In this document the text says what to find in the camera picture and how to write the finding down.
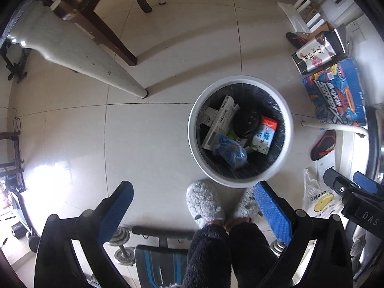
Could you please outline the milk carton red top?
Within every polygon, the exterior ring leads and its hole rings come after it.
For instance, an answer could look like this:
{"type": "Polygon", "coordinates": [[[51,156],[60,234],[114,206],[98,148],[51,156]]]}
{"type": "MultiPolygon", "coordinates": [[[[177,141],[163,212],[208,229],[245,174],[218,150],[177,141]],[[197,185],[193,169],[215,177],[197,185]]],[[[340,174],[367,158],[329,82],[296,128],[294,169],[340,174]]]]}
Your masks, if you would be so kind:
{"type": "Polygon", "coordinates": [[[258,131],[252,139],[251,149],[267,155],[277,128],[278,123],[276,120],[264,116],[258,131]]]}

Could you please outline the blue tissue packet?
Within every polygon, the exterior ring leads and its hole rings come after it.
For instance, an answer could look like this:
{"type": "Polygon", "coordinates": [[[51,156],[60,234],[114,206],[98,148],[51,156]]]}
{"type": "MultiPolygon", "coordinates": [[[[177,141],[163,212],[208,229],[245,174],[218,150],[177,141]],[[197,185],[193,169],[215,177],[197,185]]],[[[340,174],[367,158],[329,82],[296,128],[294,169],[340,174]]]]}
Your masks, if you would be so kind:
{"type": "Polygon", "coordinates": [[[223,135],[216,137],[211,145],[213,155],[221,157],[231,169],[239,169],[247,164],[247,152],[236,141],[223,135]]]}

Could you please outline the white medicine carton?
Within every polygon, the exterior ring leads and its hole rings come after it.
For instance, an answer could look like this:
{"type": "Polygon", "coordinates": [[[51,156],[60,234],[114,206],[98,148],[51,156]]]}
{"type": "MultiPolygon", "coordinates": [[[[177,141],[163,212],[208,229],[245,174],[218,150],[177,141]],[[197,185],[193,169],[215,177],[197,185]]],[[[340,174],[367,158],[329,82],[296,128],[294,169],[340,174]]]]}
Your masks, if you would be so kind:
{"type": "Polygon", "coordinates": [[[211,151],[215,139],[220,135],[227,135],[232,119],[239,109],[239,105],[235,104],[234,99],[231,96],[225,96],[225,99],[211,124],[210,130],[202,143],[203,149],[211,151]]]}

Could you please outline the white round trash bin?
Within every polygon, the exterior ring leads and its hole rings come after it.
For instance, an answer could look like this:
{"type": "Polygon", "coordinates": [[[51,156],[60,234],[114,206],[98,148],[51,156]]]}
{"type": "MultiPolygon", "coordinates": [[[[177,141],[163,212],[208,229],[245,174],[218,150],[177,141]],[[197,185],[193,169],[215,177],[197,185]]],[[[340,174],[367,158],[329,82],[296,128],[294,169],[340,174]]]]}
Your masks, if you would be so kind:
{"type": "Polygon", "coordinates": [[[226,77],[209,86],[196,100],[188,121],[189,147],[199,168],[214,182],[236,189],[276,175],[288,158],[293,132],[292,114],[282,95],[265,81],[246,75],[226,77]],[[231,96],[240,107],[225,137],[241,144],[247,152],[247,164],[236,170],[202,148],[225,96],[231,96]],[[264,116],[278,123],[267,155],[251,149],[264,116]]]}

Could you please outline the white plastic bag yellow print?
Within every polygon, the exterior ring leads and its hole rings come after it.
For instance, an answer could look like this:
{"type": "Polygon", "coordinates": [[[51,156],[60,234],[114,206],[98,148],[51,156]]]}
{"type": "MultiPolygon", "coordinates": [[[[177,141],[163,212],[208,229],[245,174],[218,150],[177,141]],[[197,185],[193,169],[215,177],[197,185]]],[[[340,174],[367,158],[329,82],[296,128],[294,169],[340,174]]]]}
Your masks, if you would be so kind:
{"type": "Polygon", "coordinates": [[[311,177],[309,169],[303,171],[303,210],[315,218],[329,218],[342,210],[342,198],[326,184],[311,177]]]}

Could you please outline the red black slipper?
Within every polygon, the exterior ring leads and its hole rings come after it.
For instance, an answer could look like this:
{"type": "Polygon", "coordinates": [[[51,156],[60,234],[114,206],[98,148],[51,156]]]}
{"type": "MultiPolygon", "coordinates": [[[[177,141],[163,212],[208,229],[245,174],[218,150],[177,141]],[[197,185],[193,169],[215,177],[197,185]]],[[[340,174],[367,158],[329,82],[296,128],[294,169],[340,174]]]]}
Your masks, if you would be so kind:
{"type": "Polygon", "coordinates": [[[333,151],[336,145],[335,130],[327,130],[321,139],[311,149],[310,157],[312,161],[318,161],[333,151]]]}

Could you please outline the steel dumbbell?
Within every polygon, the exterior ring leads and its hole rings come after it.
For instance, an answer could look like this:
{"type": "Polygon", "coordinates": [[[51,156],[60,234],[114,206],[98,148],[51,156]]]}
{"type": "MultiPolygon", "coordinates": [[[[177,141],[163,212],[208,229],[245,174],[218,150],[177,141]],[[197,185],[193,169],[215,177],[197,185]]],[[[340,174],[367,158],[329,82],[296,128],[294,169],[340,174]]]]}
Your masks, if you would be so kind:
{"type": "Polygon", "coordinates": [[[115,260],[124,266],[132,267],[135,264],[135,249],[125,244],[130,240],[130,231],[126,227],[119,226],[109,240],[108,245],[116,247],[115,260]]]}

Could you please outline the blue superhero toy box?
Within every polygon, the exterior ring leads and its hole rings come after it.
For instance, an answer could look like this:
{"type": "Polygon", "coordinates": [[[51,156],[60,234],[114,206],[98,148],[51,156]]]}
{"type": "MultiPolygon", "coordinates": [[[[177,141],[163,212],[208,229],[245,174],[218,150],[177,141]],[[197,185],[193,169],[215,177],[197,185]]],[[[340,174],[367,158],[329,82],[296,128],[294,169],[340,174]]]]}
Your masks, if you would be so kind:
{"type": "Polygon", "coordinates": [[[365,99],[353,58],[305,77],[303,84],[319,122],[365,127],[365,99]]]}

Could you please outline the dark fleece trousers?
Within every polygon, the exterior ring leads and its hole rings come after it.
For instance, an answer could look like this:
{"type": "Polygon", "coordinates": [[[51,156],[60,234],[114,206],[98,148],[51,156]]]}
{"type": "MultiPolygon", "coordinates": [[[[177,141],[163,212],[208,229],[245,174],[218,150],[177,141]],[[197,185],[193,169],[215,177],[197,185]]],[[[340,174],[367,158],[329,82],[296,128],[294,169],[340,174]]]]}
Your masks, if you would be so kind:
{"type": "Polygon", "coordinates": [[[183,285],[230,287],[233,272],[239,287],[257,287],[276,261],[255,223],[242,222],[230,231],[209,224],[193,236],[183,285]]]}

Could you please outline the grey fuzzy right slipper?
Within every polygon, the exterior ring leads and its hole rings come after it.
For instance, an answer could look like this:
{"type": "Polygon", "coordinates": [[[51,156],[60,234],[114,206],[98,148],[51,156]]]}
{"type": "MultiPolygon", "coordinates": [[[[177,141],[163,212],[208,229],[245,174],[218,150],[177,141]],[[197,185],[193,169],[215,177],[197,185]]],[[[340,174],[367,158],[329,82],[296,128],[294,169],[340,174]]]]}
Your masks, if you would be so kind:
{"type": "Polygon", "coordinates": [[[243,191],[243,194],[232,211],[232,218],[250,218],[252,220],[261,214],[260,207],[254,197],[254,192],[255,186],[243,191]]]}

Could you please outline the black blue weight bench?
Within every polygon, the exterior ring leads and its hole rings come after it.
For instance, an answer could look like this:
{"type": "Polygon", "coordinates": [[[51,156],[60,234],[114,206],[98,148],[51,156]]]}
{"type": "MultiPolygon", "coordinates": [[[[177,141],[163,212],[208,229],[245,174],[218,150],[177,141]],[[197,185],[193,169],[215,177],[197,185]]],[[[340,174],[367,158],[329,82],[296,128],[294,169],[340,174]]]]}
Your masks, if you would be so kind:
{"type": "Polygon", "coordinates": [[[134,226],[132,233],[158,239],[157,246],[135,247],[135,264],[141,287],[181,286],[187,269],[188,250],[169,248],[168,240],[191,240],[195,232],[134,226]]]}

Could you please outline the black white snack box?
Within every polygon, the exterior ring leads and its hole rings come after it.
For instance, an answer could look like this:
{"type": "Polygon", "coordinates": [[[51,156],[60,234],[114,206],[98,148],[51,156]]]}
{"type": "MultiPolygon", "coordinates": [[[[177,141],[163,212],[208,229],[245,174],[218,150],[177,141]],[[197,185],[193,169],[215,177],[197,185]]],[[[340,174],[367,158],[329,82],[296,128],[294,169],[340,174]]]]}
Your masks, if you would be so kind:
{"type": "Polygon", "coordinates": [[[300,74],[306,75],[346,54],[346,34],[334,29],[318,33],[292,55],[292,60],[300,74]]]}

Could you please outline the white table leg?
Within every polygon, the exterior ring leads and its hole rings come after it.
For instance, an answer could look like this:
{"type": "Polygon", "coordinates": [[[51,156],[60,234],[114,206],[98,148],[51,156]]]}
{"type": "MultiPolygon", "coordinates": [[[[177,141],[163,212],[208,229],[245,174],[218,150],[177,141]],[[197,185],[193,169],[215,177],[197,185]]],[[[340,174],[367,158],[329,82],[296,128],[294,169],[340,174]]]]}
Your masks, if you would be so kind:
{"type": "Polygon", "coordinates": [[[148,95],[123,67],[72,22],[56,16],[42,2],[32,2],[17,18],[8,37],[38,51],[52,63],[95,78],[141,99],[148,95]]]}

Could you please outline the dark wooden chair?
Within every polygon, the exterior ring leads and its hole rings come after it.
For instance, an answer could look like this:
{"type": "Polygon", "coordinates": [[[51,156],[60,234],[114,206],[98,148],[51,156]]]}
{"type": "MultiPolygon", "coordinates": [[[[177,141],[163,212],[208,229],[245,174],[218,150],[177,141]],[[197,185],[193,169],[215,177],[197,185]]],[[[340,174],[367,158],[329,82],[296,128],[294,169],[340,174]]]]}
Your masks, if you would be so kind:
{"type": "Polygon", "coordinates": [[[145,13],[152,12],[147,0],[55,0],[55,13],[61,19],[80,26],[96,44],[119,56],[129,66],[137,65],[137,57],[122,43],[120,37],[104,21],[105,18],[128,12],[137,3],[145,13]]]}

